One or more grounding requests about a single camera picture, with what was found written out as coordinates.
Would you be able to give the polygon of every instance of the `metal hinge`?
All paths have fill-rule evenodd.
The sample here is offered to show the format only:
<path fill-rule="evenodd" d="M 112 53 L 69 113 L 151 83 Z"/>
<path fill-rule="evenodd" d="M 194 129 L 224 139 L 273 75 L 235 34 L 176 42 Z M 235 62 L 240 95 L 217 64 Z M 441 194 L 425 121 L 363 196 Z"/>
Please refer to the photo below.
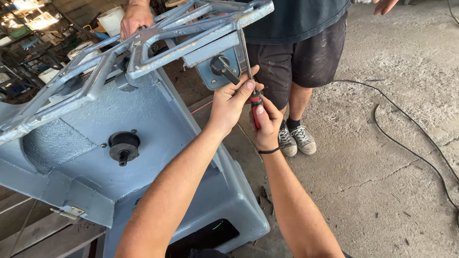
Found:
<path fill-rule="evenodd" d="M 85 213 L 84 210 L 79 209 L 79 208 L 77 208 L 75 206 L 72 206 L 67 211 L 60 211 L 60 210 L 53 209 L 53 208 L 51 208 L 51 211 L 53 211 L 55 213 L 59 213 L 60 215 L 62 215 L 64 217 L 67 217 L 69 219 L 78 219 L 81 215 L 83 215 Z"/>

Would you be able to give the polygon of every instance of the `black wristband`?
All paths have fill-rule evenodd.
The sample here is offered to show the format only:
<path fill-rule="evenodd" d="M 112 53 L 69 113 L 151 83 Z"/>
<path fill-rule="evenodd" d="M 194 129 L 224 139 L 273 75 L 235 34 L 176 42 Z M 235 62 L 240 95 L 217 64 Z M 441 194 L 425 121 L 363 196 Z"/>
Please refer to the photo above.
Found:
<path fill-rule="evenodd" d="M 275 149 L 273 149 L 272 151 L 258 151 L 259 154 L 271 154 L 271 153 L 274 153 L 276 151 L 280 150 L 280 147 L 277 147 Z"/>

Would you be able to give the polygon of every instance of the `concrete floor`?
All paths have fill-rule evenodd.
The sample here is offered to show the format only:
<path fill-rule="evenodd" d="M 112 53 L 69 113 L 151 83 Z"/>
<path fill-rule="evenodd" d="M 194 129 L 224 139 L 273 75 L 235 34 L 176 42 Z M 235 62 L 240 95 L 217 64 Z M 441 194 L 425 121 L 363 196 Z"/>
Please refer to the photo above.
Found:
<path fill-rule="evenodd" d="M 459 26 L 447 3 L 395 6 L 377 17 L 373 9 L 374 5 L 349 9 L 336 79 L 388 79 L 368 83 L 419 121 L 459 171 Z M 453 10 L 459 16 L 459 7 Z M 378 104 L 381 127 L 432 161 L 459 202 L 458 182 L 434 147 L 378 92 L 362 85 L 336 82 L 314 90 L 302 123 L 315 137 L 318 150 L 288 158 L 290 167 L 350 255 L 458 257 L 456 211 L 439 177 L 378 130 L 372 116 Z M 264 170 L 249 163 L 260 159 L 244 139 L 252 140 L 248 113 L 246 105 L 224 143 L 258 196 L 267 184 Z M 262 207 L 271 232 L 256 246 L 247 243 L 230 257 L 291 258 L 271 206 L 263 202 Z"/>

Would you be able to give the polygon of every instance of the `red and black screwdriver handle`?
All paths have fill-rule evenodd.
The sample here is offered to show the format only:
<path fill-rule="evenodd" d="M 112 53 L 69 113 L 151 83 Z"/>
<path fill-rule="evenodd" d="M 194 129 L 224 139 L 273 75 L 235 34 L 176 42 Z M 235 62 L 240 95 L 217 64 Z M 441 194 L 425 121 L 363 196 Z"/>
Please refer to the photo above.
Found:
<path fill-rule="evenodd" d="M 256 108 L 258 105 L 263 106 L 263 102 L 261 100 L 261 93 L 258 90 L 253 90 L 253 93 L 250 95 L 249 100 L 252 104 L 252 113 L 253 119 L 255 119 L 255 125 L 258 129 L 260 129 L 260 122 L 257 119 L 257 111 Z"/>

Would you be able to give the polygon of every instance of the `green container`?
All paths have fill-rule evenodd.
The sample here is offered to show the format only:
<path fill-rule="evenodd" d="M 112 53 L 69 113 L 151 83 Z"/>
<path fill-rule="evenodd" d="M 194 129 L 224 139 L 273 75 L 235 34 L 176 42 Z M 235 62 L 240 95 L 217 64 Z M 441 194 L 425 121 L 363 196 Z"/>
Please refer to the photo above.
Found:
<path fill-rule="evenodd" d="M 10 35 L 15 37 L 15 38 L 19 38 L 19 37 L 21 37 L 22 35 L 24 35 L 25 33 L 29 32 L 29 31 L 30 30 L 29 30 L 29 28 L 27 26 L 22 26 L 19 29 L 11 32 Z"/>

